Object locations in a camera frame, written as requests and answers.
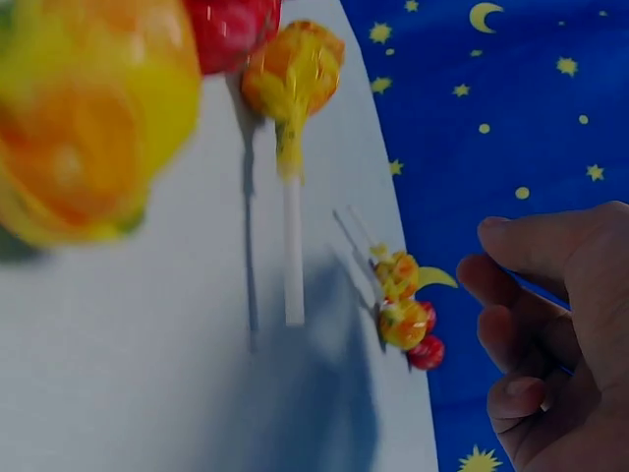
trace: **yellow crescent moon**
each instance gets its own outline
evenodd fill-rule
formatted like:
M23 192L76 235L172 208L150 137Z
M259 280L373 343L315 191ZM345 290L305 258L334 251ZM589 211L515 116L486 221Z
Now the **yellow crescent moon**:
M480 32L493 33L495 30L488 27L485 23L487 15L493 12L504 12L504 9L495 3L479 3L470 10L470 23Z
M436 267L420 267L420 287L418 290L426 287L427 285L447 285L448 287L458 288L459 284L456 280L448 275L445 271Z

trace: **blue background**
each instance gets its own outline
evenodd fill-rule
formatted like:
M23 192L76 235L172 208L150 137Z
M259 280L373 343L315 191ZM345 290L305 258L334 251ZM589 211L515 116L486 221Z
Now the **blue background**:
M404 0L342 1L370 80L391 80L374 100L389 159L403 164L393 179L407 248L420 265L454 273L480 250L476 227L489 215L629 200L624 2L498 0L504 12L486 17L496 33L483 33L469 19L476 2L424 0L409 12ZM391 28L385 43L370 39L375 24ZM475 49L483 54L471 56ZM578 63L573 77L557 69L561 57ZM453 94L463 84L469 94ZM592 165L603 179L588 175ZM520 187L528 198L516 198ZM476 338L478 304L445 287L418 298L435 304L435 334L447 349L429 373L440 470L459 470L475 445L495 449L497 470L512 470L486 417L499 372Z

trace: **red lollipop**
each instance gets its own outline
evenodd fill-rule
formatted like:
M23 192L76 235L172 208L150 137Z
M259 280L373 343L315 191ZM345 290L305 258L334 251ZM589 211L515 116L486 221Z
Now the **red lollipop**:
M429 334L434 329L434 325L436 325L436 310L431 302L420 302L420 305L422 305L422 308L426 310L426 313L429 316L426 325L426 334Z
M445 345L436 336L426 336L420 344L406 353L409 363L421 371L436 369L443 362Z
M233 72L279 29L281 0L184 0L204 75Z

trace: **finger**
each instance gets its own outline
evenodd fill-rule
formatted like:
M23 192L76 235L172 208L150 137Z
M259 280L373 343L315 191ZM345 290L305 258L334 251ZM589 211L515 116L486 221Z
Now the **finger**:
M557 367L557 361L531 342L505 307L483 310L479 316L479 341L504 374L517 370L523 376L544 378Z
M510 308L521 331L521 344L535 340L557 362L574 369L581 358L581 349L566 310L522 288L487 255L464 259L457 275L483 305Z
M501 266L561 284L568 260L599 225L591 210L515 220L490 217L480 224L479 239Z
M506 374L517 369L527 346L508 308L499 305L485 308L479 315L478 336L500 372Z
M540 379L516 374L504 377L490 389L487 413L509 457L516 456L522 440L541 414L544 395Z

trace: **lollipop stick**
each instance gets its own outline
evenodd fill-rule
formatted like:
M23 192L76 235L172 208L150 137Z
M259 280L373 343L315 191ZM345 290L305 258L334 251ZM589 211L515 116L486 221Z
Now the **lollipop stick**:
M286 325L292 326L306 322L301 193L299 177L284 184L284 297Z
M356 209L353 206L349 205L347 206L347 210L352 215L354 222L356 222L356 225L359 227L359 229L363 233L363 236L365 237L368 244L370 245L370 248L374 248L375 246L377 246L377 243L373 240L370 232L367 229L367 225L365 224L363 219L358 215L358 213L356 212Z

